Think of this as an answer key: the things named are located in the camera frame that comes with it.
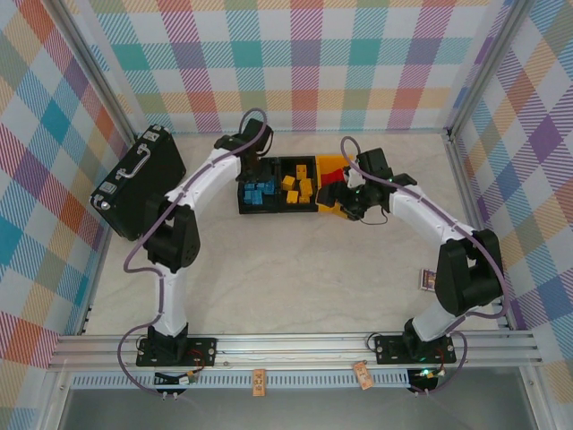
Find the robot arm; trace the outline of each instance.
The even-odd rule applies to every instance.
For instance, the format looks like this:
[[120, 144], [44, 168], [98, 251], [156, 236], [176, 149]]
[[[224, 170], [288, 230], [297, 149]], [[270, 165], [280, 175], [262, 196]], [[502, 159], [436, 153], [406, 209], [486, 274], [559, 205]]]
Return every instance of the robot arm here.
[[[405, 326], [404, 342], [410, 357], [417, 361], [425, 357], [428, 348], [432, 349], [430, 342], [445, 336], [450, 327], [465, 318], [466, 313], [476, 311], [500, 297], [501, 285], [492, 267], [469, 240], [420, 199], [407, 192], [415, 191], [427, 199], [408, 174], [393, 174], [382, 149], [362, 152], [356, 161], [364, 172], [402, 185], [406, 191], [365, 179], [354, 169], [348, 168], [346, 181], [320, 189], [318, 203], [330, 207], [339, 203], [340, 209], [351, 220], [361, 219], [369, 208], [380, 205], [384, 211], [405, 221], [431, 246], [440, 250], [436, 299], [426, 311], [409, 320]], [[499, 241], [490, 230], [475, 231], [475, 228], [450, 218], [477, 239], [501, 268]]]
[[[267, 141], [272, 138], [272, 129], [266, 127], [262, 137], [248, 150], [220, 159], [246, 142], [251, 141], [261, 130], [263, 124], [251, 119], [241, 134], [225, 135], [218, 139], [214, 149], [205, 162], [196, 170], [212, 165], [199, 176], [188, 189], [184, 180], [167, 195], [154, 195], [147, 201], [145, 211], [146, 229], [151, 228], [159, 216], [184, 193], [167, 220], [144, 244], [148, 259], [163, 274], [163, 314], [148, 329], [148, 338], [157, 348], [161, 348], [177, 363], [185, 352], [187, 337], [187, 318], [184, 311], [186, 274], [201, 248], [197, 219], [211, 199], [221, 188], [233, 180], [265, 180], [269, 172], [263, 171], [259, 157]], [[159, 301], [159, 278], [156, 278], [156, 301]]]

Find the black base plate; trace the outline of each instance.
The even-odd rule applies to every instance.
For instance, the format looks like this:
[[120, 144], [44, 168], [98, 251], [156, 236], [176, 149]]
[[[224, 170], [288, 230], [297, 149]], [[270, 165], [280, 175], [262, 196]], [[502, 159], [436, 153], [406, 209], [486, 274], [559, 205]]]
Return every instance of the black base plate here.
[[413, 360], [406, 349], [406, 345], [401, 335], [398, 336], [376, 336], [374, 338], [374, 350], [378, 351], [382, 347], [381, 352], [376, 352], [376, 363], [379, 365], [413, 365], [413, 364], [429, 364], [440, 365], [441, 356], [436, 349], [439, 349], [444, 354], [444, 363], [456, 363], [456, 351], [453, 349], [453, 342], [451, 337], [443, 336], [433, 340], [428, 344], [430, 353], [424, 360]]
[[[189, 345], [188, 351], [196, 349], [203, 354], [205, 359], [205, 367], [213, 367], [215, 365], [215, 355], [217, 354], [217, 339], [215, 338], [187, 338]], [[196, 356], [185, 354], [181, 362], [174, 363], [171, 357], [166, 357], [160, 349], [153, 348], [151, 342], [147, 338], [143, 338], [139, 342], [139, 353], [135, 360], [135, 365], [138, 367], [165, 367], [165, 366], [181, 366], [194, 368], [198, 366], [195, 361]]]

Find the black suitcase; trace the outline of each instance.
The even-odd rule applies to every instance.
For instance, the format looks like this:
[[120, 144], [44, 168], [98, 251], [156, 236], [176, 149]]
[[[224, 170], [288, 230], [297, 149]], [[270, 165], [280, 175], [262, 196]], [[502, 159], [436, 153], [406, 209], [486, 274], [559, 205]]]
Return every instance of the black suitcase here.
[[91, 205], [118, 235], [137, 239], [143, 231], [145, 202], [175, 188], [186, 169], [171, 133], [152, 125], [91, 194]]

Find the wire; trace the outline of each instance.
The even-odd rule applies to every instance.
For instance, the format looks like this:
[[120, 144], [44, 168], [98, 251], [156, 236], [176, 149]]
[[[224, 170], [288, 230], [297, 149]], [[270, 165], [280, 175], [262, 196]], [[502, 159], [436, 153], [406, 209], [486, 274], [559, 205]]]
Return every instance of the wire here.
[[444, 358], [444, 353], [441, 351], [441, 349], [436, 348], [436, 351], [438, 351], [438, 354], [440, 354], [440, 358], [441, 358], [440, 371], [442, 371], [442, 370], [444, 370], [444, 364], [446, 362], [446, 359]]
[[411, 188], [402, 186], [402, 185], [398, 185], [395, 184], [393, 182], [387, 181], [386, 179], [381, 179], [379, 177], [370, 175], [369, 173], [364, 172], [362, 169], [360, 169], [351, 159], [350, 157], [348, 157], [348, 154], [346, 154], [346, 150], [344, 148], [344, 144], [346, 141], [350, 141], [352, 142], [355, 147], [358, 149], [358, 151], [360, 151], [360, 145], [358, 144], [358, 142], [356, 141], [356, 139], [354, 137], [351, 136], [345, 136], [342, 138], [342, 140], [340, 141], [340, 151], [342, 152], [342, 156], [344, 157], [344, 159], [346, 160], [346, 162], [348, 163], [348, 165], [353, 168], [354, 170], [356, 170], [358, 173], [360, 173], [360, 175], [362, 175], [363, 177], [370, 179], [371, 181], [374, 182], [378, 182], [379, 184], [385, 185], [385, 186], [390, 186], [392, 188], [396, 188], [397, 190], [408, 194], [412, 197], [414, 197], [417, 201], [422, 202], [425, 206], [427, 206], [431, 211], [433, 211], [436, 215], [438, 215], [440, 218], [442, 218], [444, 221], [446, 221], [446, 223], [451, 227], [452, 231], [456, 231], [458, 232], [461, 236], [465, 237], [467, 240], [469, 240], [471, 242], [471, 244], [473, 246], [475, 246], [475, 248], [477, 248], [477, 250], [482, 253], [483, 257], [485, 257], [485, 260], [487, 260], [487, 262], [490, 264], [490, 266], [492, 267], [493, 271], [495, 272], [495, 276], [498, 279], [498, 282], [500, 283], [501, 286], [501, 291], [503, 292], [503, 306], [501, 308], [501, 310], [496, 313], [496, 314], [484, 314], [482, 312], [476, 312], [476, 311], [470, 311], [467, 314], [465, 314], [462, 318], [459, 318], [458, 320], [454, 321], [446, 330], [446, 333], [449, 333], [451, 331], [453, 331], [456, 327], [458, 327], [468, 316], [479, 316], [481, 318], [485, 318], [487, 320], [497, 320], [498, 318], [501, 318], [502, 316], [504, 316], [508, 310], [509, 310], [509, 292], [508, 292], [508, 286], [505, 282], [505, 279], [503, 278], [503, 273], [501, 272], [500, 267], [497, 265], [497, 263], [495, 262], [495, 260], [493, 260], [493, 257], [490, 255], [490, 253], [487, 252], [487, 250], [483, 247], [482, 244], [480, 244], [480, 242], [473, 237], [472, 235], [470, 235], [469, 233], [467, 233], [464, 229], [462, 229], [459, 225], [458, 222], [453, 220], [452, 218], [449, 217], [448, 214], [446, 214], [444, 211], [442, 211], [439, 207], [437, 207], [435, 204], [433, 204], [431, 201], [429, 201], [428, 199], [426, 199], [425, 197], [423, 197], [422, 195], [420, 195], [419, 193], [417, 193], [416, 191], [412, 190]]
[[382, 334], [381, 334], [381, 333], [378, 333], [378, 332], [376, 331], [376, 332], [374, 332], [374, 333], [371, 333], [370, 336], [368, 336], [368, 338], [366, 339], [366, 347], [367, 347], [371, 352], [373, 352], [374, 354], [376, 354], [376, 350], [370, 348], [370, 339], [372, 339], [372, 336], [376, 336], [376, 335], [381, 336]]
[[117, 362], [120, 366], [120, 368], [122, 369], [122, 371], [124, 372], [125, 376], [127, 376], [127, 379], [129, 379], [136, 387], [138, 387], [140, 390], [145, 391], [149, 394], [152, 394], [154, 396], [158, 396], [158, 397], [163, 397], [163, 394], [159, 393], [156, 390], [153, 390], [149, 387], [146, 387], [145, 385], [139, 383], [133, 376], [132, 374], [129, 373], [129, 371], [127, 370], [127, 366], [125, 365], [123, 359], [122, 359], [122, 346], [124, 345], [125, 341], [127, 340], [127, 338], [134, 332], [136, 332], [137, 330], [142, 330], [142, 329], [147, 329], [148, 327], [152, 326], [153, 324], [155, 324], [156, 322], [158, 322], [161, 319], [161, 315], [163, 314], [163, 308], [164, 308], [164, 302], [165, 302], [165, 280], [164, 280], [164, 275], [163, 273], [156, 267], [137, 267], [137, 268], [131, 268], [130, 266], [130, 262], [132, 262], [133, 257], [137, 254], [137, 252], [143, 247], [143, 244], [145, 244], [148, 239], [151, 237], [151, 235], [153, 235], [153, 233], [155, 233], [155, 231], [159, 228], [159, 226], [161, 224], [163, 224], [163, 221], [165, 221], [165, 219], [169, 216], [169, 214], [174, 210], [174, 208], [177, 206], [177, 204], [181, 201], [181, 199], [183, 199], [183, 197], [185, 196], [186, 192], [189, 190], [189, 188], [191, 187], [191, 185], [197, 180], [199, 179], [201, 176], [203, 176], [203, 174], [205, 174], [205, 172], [207, 172], [209, 169], [214, 168], [219, 162], [221, 162], [223, 159], [226, 159], [228, 157], [232, 157], [235, 156], [236, 154], [238, 154], [239, 152], [242, 152], [244, 150], [246, 150], [247, 148], [249, 148], [250, 146], [254, 145], [264, 134], [265, 129], [267, 127], [267, 114], [264, 113], [264, 111], [262, 111], [261, 109], [258, 109], [257, 107], [254, 107], [252, 109], [247, 110], [244, 115], [243, 118], [241, 118], [241, 123], [239, 125], [239, 133], [243, 132], [243, 125], [244, 125], [244, 121], [246, 120], [247, 117], [249, 117], [250, 114], [254, 113], [254, 112], [258, 112], [262, 115], [262, 127], [260, 129], [260, 131], [257, 133], [256, 136], [254, 136], [252, 138], [252, 140], [248, 141], [247, 143], [245, 143], [244, 145], [241, 145], [240, 147], [231, 150], [230, 152], [226, 152], [223, 155], [218, 156], [217, 158], [215, 158], [214, 160], [212, 160], [212, 162], [210, 163], [206, 163], [202, 168], [200, 168], [199, 170], [197, 170], [192, 176], [191, 178], [185, 183], [183, 189], [181, 190], [181, 193], [179, 193], [179, 195], [177, 195], [177, 197], [173, 200], [173, 202], [169, 205], [169, 207], [167, 208], [167, 210], [165, 212], [163, 212], [163, 214], [161, 214], [161, 216], [158, 218], [157, 221], [155, 221], [155, 224], [153, 224], [153, 226], [148, 230], [147, 233], [145, 233], [145, 235], [143, 235], [139, 241], [137, 242], [137, 244], [135, 245], [135, 247], [132, 249], [132, 251], [127, 255], [127, 258], [125, 259], [124, 262], [124, 271], [127, 273], [141, 273], [141, 272], [151, 272], [151, 273], [155, 273], [156, 275], [159, 276], [159, 306], [158, 306], [158, 314], [156, 315], [156, 317], [150, 321], [150, 322], [146, 322], [144, 324], [140, 324], [137, 325], [133, 328], [131, 328], [130, 330], [128, 330], [124, 336], [119, 340], [119, 344], [117, 345]]
[[384, 208], [380, 208], [380, 209], [382, 212], [382, 217], [384, 217], [384, 220], [382, 222], [365, 222], [365, 221], [362, 221], [361, 219], [359, 219], [359, 221], [362, 222], [363, 224], [365, 224], [366, 226], [383, 226], [384, 224], [388, 223], [388, 217], [384, 213]]
[[264, 150], [263, 152], [257, 152], [257, 157], [264, 157], [265, 155], [267, 155], [270, 151], [270, 148], [272, 148], [272, 140], [275, 137], [275, 132], [270, 132], [270, 142], [269, 142], [269, 147]]
[[[451, 377], [442, 385], [439, 385], [438, 387], [434, 388], [432, 390], [432, 393], [442, 391], [446, 387], [448, 387], [454, 381], [454, 379], [456, 379], [458, 377], [459, 373], [462, 370], [462, 367], [466, 363], [466, 359], [467, 359], [467, 337], [466, 337], [466, 335], [464, 333], [462, 333], [461, 331], [453, 331], [451, 334], [457, 335], [460, 338], [462, 338], [462, 340], [464, 342], [464, 352], [462, 353], [462, 357], [459, 359], [458, 367], [456, 367], [456, 370], [452, 373]], [[426, 392], [424, 390], [420, 390], [418, 387], [416, 387], [414, 385], [412, 385], [412, 389], [417, 391], [419, 394], [424, 395], [424, 396], [429, 395], [428, 392]]]

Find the black tray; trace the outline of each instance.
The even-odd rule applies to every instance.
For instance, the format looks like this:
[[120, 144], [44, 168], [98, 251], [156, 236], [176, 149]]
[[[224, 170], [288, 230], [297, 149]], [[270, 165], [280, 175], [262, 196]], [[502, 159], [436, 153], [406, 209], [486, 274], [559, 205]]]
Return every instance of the black tray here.
[[[296, 166], [304, 164], [306, 166], [306, 177], [312, 181], [312, 196], [310, 203], [287, 203], [287, 192], [282, 191], [281, 183], [283, 177], [289, 175], [296, 177]], [[277, 212], [317, 212], [318, 205], [314, 202], [317, 189], [316, 161], [314, 156], [303, 157], [267, 157], [261, 159], [263, 169], [267, 169], [271, 176], [275, 178], [275, 193], [273, 195], [263, 195], [262, 204], [246, 204], [243, 201], [244, 184], [239, 182], [237, 188], [237, 201], [239, 203], [239, 213], [277, 213]]]

